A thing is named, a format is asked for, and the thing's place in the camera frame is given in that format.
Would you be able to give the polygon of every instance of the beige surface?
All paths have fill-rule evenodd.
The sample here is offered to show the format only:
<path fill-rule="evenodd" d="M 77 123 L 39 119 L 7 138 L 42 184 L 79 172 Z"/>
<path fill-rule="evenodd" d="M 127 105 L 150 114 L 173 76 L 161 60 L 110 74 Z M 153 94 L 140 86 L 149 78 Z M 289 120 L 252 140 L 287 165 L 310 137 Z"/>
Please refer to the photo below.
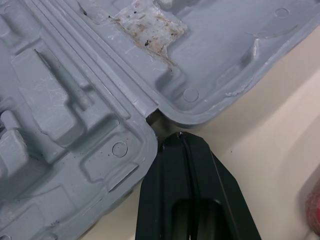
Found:
<path fill-rule="evenodd" d="M 263 240 L 302 240 L 303 202 L 320 178 L 320 28 L 202 136 L 237 179 Z M 139 188 L 83 240 L 134 240 Z"/>

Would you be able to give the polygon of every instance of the beige table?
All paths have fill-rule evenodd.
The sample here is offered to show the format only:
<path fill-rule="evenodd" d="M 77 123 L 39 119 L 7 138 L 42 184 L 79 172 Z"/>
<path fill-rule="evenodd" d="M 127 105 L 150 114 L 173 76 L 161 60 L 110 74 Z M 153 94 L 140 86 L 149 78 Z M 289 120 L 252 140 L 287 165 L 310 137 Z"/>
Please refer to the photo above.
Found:
<path fill-rule="evenodd" d="M 320 28 L 249 93 L 190 132 L 237 179 L 263 240 L 304 239 L 305 197 L 320 178 Z M 137 187 L 83 240 L 134 240 L 138 203 Z"/>

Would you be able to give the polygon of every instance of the red object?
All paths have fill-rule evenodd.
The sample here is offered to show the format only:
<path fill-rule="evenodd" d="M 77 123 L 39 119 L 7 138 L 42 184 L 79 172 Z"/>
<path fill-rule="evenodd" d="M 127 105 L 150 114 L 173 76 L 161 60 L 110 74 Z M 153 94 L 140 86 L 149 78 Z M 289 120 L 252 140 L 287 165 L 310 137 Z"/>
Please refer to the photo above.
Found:
<path fill-rule="evenodd" d="M 310 228 L 320 236 L 320 181 L 307 197 L 305 213 Z"/>

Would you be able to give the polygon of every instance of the circular molded indentation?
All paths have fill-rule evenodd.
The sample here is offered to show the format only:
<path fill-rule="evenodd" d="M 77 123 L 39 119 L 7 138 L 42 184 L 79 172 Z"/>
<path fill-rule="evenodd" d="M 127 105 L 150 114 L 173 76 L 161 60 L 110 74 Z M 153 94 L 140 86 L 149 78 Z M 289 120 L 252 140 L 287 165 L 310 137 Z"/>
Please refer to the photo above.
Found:
<path fill-rule="evenodd" d="M 4 12 L 5 14 L 9 14 L 10 12 L 12 13 L 14 10 L 15 10 L 15 7 L 14 7 L 14 6 L 8 5 L 8 6 L 6 6 L 6 7 L 4 8 L 3 12 Z"/>
<path fill-rule="evenodd" d="M 0 236 L 0 240 L 12 240 L 12 238 L 8 235 Z"/>
<path fill-rule="evenodd" d="M 274 11 L 274 15 L 277 16 L 280 19 L 285 19 L 290 14 L 290 11 L 286 8 L 278 8 Z"/>
<path fill-rule="evenodd" d="M 112 153 L 115 155 L 117 158 L 122 158 L 127 154 L 128 148 L 127 145 L 124 142 L 117 142 L 115 145 L 112 147 Z"/>
<path fill-rule="evenodd" d="M 197 89 L 194 89 L 194 88 L 188 88 L 183 93 L 184 100 L 186 100 L 189 103 L 196 101 L 198 97 L 199 97 L 199 93 Z"/>

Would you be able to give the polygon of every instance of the gray plastic case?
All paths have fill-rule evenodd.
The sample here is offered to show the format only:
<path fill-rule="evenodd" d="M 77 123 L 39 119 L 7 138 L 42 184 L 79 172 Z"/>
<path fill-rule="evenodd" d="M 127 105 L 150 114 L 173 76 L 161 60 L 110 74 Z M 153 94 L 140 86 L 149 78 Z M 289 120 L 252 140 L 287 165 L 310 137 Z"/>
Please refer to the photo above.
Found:
<path fill-rule="evenodd" d="M 318 0 L 0 0 L 0 239 L 77 239 L 147 173 L 147 116 L 209 121 L 319 23 Z"/>

